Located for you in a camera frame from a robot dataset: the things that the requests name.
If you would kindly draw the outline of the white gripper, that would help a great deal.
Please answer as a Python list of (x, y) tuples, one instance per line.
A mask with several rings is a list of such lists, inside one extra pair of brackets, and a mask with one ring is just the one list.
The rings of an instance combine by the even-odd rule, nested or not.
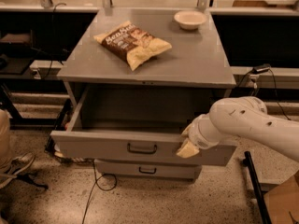
[(210, 149), (229, 137), (221, 133), (212, 123), (208, 114), (200, 115), (189, 124), (181, 136), (187, 137), (176, 154), (184, 159), (199, 153), (199, 149)]

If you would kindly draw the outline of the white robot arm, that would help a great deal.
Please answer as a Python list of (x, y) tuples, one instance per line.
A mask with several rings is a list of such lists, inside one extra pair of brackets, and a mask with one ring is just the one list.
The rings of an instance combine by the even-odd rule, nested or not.
[(299, 161), (299, 122), (268, 115), (264, 102), (253, 96), (220, 99), (181, 135), (184, 141), (177, 150), (181, 158), (193, 157), (228, 137), (239, 136)]

